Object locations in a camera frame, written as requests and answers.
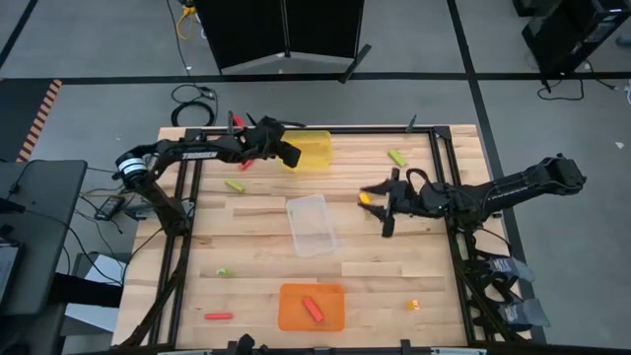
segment concrete floor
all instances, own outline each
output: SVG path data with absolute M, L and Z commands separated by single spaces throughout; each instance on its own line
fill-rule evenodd
M 533 71 L 519 35 L 526 21 L 517 17 L 510 1 L 456 2 L 478 73 Z M 25 6 L 26 0 L 0 3 L 0 45 L 13 27 L 7 24 L 17 23 Z M 631 33 L 629 24 L 618 31 L 625 33 Z M 631 70 L 631 49 L 618 48 L 613 40 L 593 55 L 596 70 Z M 360 71 L 464 72 L 445 0 L 367 0 L 362 42 L 374 49 Z M 208 45 L 198 34 L 182 49 L 192 74 L 217 74 Z M 336 71 L 334 67 L 290 62 L 243 73 Z M 153 0 L 40 1 L 0 68 L 0 76 L 8 78 L 183 74 L 167 7 L 164 1 Z M 121 152 L 152 142 L 161 126 L 170 125 L 175 103 L 169 93 L 174 86 L 63 86 L 33 158 L 84 159 L 92 167 L 113 169 Z M 465 81 L 209 86 L 219 93 L 220 119 L 231 109 L 306 124 L 407 123 L 414 113 L 417 123 L 478 123 Z M 516 208 L 528 265 L 537 275 L 534 291 L 552 323 L 545 330 L 548 342 L 630 348 L 631 312 L 625 301 L 631 291 L 631 262 L 626 257 L 631 223 L 624 201 L 631 197 L 625 183 L 631 173 L 631 106 L 624 92 L 586 81 L 583 101 L 544 102 L 536 97 L 535 81 L 480 86 L 506 174 L 563 152 L 576 159 L 589 178 L 578 196 L 541 197 Z M 578 82 L 572 81 L 554 91 L 561 96 L 577 93 Z M 182 115 L 190 125 L 204 119 L 204 113 L 194 109 Z M 628 146 L 619 149 L 616 142 Z M 108 174 L 89 172 L 84 189 L 102 186 L 116 184 Z M 80 208 L 89 210 L 83 203 Z M 124 234 L 104 224 L 106 237 L 114 251 L 130 251 L 135 224 L 124 217 L 117 221 Z M 94 225 L 80 218 L 72 225 L 87 249 L 107 251 Z M 78 250 L 72 239 L 66 246 L 72 253 Z M 65 269 L 62 258 L 59 270 Z M 96 350 L 98 344 L 107 344 L 107 337 L 70 339 L 65 352 Z

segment orange tray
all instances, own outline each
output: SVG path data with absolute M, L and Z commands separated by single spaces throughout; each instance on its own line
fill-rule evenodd
M 310 297 L 324 316 L 317 322 L 303 304 Z M 344 289 L 332 284 L 284 284 L 280 288 L 278 327 L 281 330 L 341 331 L 344 329 Z

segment yellow plastic bin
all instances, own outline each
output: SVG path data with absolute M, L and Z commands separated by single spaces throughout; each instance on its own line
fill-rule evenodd
M 288 130 L 283 141 L 301 150 L 298 166 L 292 172 L 317 172 L 331 163 L 331 134 L 328 131 Z

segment wooden tabletop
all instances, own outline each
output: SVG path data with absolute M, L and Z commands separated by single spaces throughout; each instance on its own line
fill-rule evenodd
M 476 126 L 451 129 L 462 183 L 488 181 Z M 184 128 L 163 128 L 160 139 L 175 140 L 183 133 Z M 466 344 L 445 221 L 399 215 L 393 238 L 385 239 L 380 222 L 356 205 L 361 186 L 389 177 L 393 162 L 386 152 L 390 149 L 398 150 L 408 167 L 423 169 L 435 180 L 427 136 L 333 134 L 331 144 L 331 166 L 321 173 L 294 174 L 278 161 L 255 161 L 243 173 L 236 165 L 204 162 L 177 348 L 226 348 L 228 341 L 245 333 L 257 344 L 275 348 L 390 347 L 399 346 L 400 339 L 410 339 L 412 346 Z M 169 194 L 174 193 L 176 170 L 177 165 L 171 166 L 160 179 Z M 245 194 L 226 187 L 227 178 L 242 183 Z M 420 178 L 413 182 L 421 186 Z M 298 257 L 285 204 L 316 193 L 325 196 L 337 250 Z M 134 248 L 159 227 L 155 219 L 140 223 Z M 485 228 L 503 236 L 499 220 L 489 220 Z M 506 245 L 491 235 L 478 232 L 476 238 L 480 249 L 507 253 Z M 130 334 L 154 302 L 164 244 L 165 236 L 160 234 L 131 261 L 113 344 Z M 179 245 L 175 249 L 174 265 Z M 233 277 L 217 275 L 220 268 Z M 285 283 L 342 285 L 345 329 L 280 330 L 278 296 Z M 419 301 L 418 312 L 406 309 L 411 300 Z M 170 309 L 168 304 L 163 341 Z M 233 313 L 234 318 L 204 319 L 206 313 L 222 312 Z

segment wood grain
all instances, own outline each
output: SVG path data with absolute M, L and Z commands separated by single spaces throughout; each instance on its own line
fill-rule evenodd
M 161 139 L 177 139 L 183 128 L 163 128 Z M 474 125 L 452 126 L 463 183 L 489 179 Z M 255 161 L 244 173 L 235 165 L 204 162 L 193 243 L 180 319 L 178 348 L 225 348 L 245 333 L 270 347 L 464 345 L 462 317 L 443 220 L 398 216 L 394 237 L 381 237 L 381 224 L 356 206 L 358 189 L 389 177 L 386 152 L 397 149 L 409 167 L 436 179 L 423 135 L 332 135 L 333 161 L 326 172 L 293 174 L 277 161 Z M 448 169 L 445 148 L 443 166 Z M 177 165 L 161 177 L 169 193 Z M 238 194 L 224 185 L 232 178 L 245 187 Z M 421 180 L 414 180 L 420 187 Z M 190 188 L 190 178 L 186 191 Z M 289 199 L 322 193 L 337 234 L 337 250 L 297 257 L 285 204 Z M 499 220 L 485 227 L 503 236 Z M 159 228 L 139 225 L 137 248 Z M 506 253 L 499 239 L 479 232 L 478 246 Z M 113 343 L 124 340 L 154 301 L 165 236 L 148 243 L 132 260 Z M 216 271 L 226 268 L 233 278 Z M 346 328 L 341 332 L 285 332 L 277 326 L 278 294 L 284 283 L 338 283 L 346 292 Z M 421 310 L 406 310 L 419 300 Z M 232 312 L 234 319 L 204 320 L 204 313 Z M 164 317 L 168 327 L 170 312 Z

